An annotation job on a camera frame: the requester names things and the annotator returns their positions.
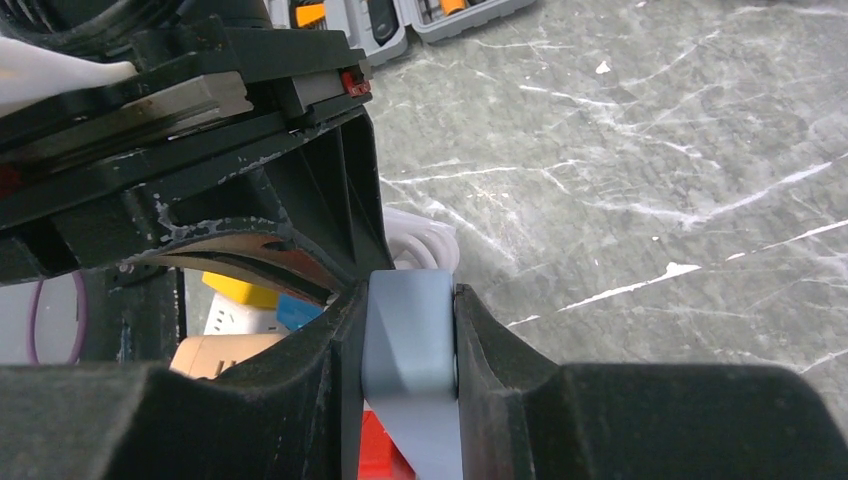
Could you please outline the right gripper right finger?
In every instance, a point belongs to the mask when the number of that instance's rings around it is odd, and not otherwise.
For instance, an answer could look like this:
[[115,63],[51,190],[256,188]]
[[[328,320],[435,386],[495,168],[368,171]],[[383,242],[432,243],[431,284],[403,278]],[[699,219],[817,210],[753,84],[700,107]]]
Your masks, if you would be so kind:
[[821,397],[778,367],[559,365],[454,297],[468,479],[843,479]]

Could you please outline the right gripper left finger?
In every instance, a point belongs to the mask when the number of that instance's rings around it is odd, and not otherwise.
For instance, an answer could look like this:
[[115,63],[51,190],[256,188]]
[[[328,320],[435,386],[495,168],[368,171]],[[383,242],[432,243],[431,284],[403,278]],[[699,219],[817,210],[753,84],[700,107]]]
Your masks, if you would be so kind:
[[212,380],[158,363],[1,371],[5,479],[353,479],[368,285]]

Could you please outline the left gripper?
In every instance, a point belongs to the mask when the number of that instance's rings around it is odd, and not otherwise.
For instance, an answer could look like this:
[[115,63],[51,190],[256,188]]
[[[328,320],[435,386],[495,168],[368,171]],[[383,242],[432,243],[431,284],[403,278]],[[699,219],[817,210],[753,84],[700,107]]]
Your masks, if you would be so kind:
[[5,285],[162,265],[138,259],[155,240],[135,186],[368,116],[363,51],[277,29],[260,1],[5,1],[1,41]]

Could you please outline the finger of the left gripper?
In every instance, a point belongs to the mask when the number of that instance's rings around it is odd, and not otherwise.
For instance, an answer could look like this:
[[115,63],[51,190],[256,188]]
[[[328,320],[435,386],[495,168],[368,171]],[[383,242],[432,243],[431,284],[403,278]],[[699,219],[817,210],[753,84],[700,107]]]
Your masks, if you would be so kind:
[[363,110],[275,133],[132,191],[155,243],[138,259],[204,270],[321,304],[390,264]]

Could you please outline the red cube socket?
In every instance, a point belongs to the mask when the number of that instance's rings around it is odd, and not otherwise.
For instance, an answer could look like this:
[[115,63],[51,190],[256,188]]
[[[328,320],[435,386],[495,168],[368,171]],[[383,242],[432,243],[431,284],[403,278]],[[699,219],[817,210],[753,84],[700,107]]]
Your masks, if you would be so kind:
[[362,416],[359,480],[415,480],[416,475],[373,411]]

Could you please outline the blue cube socket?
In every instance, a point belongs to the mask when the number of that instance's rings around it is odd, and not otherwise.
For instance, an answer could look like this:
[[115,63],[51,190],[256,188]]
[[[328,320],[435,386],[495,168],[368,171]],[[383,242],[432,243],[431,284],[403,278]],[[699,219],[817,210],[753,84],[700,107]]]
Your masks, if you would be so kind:
[[299,330],[324,312],[323,307],[281,294],[278,297],[276,320],[290,332]]

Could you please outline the yellow cube socket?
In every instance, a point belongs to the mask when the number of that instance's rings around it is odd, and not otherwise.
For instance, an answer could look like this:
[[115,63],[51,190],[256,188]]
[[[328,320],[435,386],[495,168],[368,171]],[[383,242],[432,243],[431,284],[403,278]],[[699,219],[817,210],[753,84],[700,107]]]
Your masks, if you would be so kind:
[[277,308],[280,294],[274,290],[212,272],[204,272],[201,279],[217,293],[241,305],[268,310]]

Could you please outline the beige cube socket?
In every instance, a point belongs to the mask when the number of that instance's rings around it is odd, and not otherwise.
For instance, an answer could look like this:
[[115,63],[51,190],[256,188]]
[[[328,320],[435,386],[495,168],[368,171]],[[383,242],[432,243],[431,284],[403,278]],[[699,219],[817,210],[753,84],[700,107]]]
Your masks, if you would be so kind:
[[170,363],[170,369],[189,378],[214,379],[285,337],[281,333],[203,335],[183,340]]

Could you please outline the light blue power strip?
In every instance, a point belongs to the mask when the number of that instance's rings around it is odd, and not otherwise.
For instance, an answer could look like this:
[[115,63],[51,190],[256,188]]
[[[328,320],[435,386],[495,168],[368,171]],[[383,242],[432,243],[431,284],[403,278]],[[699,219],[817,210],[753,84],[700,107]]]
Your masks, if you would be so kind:
[[463,476],[453,287],[445,270],[369,278],[364,398],[420,479]]

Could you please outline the grey tool tray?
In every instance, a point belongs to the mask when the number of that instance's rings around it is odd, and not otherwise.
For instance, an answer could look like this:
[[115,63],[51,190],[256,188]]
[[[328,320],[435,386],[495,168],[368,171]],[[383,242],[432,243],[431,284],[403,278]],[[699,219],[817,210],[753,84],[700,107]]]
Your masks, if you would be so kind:
[[342,31],[374,66],[401,56],[415,32],[431,44],[509,16],[532,0],[267,1],[278,28]]

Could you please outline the white power strip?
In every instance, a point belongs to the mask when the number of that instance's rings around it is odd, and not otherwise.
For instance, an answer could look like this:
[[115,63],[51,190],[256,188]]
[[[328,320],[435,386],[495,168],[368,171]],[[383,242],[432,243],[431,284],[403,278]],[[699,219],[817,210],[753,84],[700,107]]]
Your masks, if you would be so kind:
[[396,269],[456,271],[460,250],[455,227],[391,207],[383,208],[383,219]]

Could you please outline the white cube socket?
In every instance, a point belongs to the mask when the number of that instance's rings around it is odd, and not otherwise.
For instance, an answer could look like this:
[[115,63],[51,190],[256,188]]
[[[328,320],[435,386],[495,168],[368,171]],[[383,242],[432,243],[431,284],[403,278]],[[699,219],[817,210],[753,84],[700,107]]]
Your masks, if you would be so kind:
[[276,318],[276,311],[243,305],[221,293],[211,302],[204,335],[287,334],[289,330]]

